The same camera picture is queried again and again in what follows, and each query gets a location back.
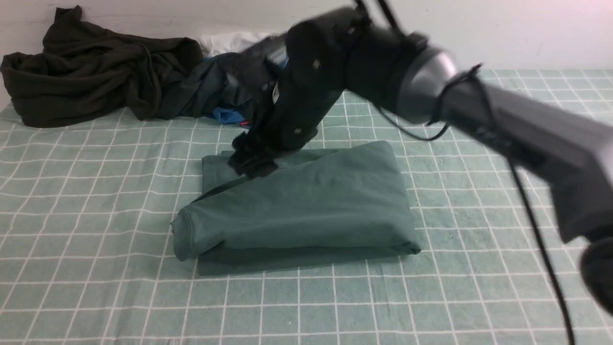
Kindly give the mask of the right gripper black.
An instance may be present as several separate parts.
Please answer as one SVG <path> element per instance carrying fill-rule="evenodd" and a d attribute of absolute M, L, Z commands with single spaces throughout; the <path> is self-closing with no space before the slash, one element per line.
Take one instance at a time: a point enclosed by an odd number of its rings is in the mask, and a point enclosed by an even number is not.
<path fill-rule="evenodd" d="M 276 103 L 255 121 L 249 132 L 232 142 L 228 166 L 248 179 L 265 177 L 278 169 L 277 153 L 300 150 L 315 137 L 317 128 L 343 88 L 319 77 L 299 77 L 283 72 Z"/>

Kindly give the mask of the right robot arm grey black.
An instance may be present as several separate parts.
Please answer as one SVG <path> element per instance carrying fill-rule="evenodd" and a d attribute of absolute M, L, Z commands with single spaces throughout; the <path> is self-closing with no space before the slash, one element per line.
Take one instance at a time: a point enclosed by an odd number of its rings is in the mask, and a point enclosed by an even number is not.
<path fill-rule="evenodd" d="M 579 271 L 591 296 L 612 312 L 612 127 L 480 81 L 477 66 L 460 72 L 420 33 L 372 24 L 358 0 L 292 26 L 288 63 L 276 68 L 276 98 L 232 146 L 230 166 L 255 177 L 274 159 L 300 150 L 339 95 L 351 91 L 410 124 L 443 122 L 549 184 L 560 239 L 589 246 Z"/>

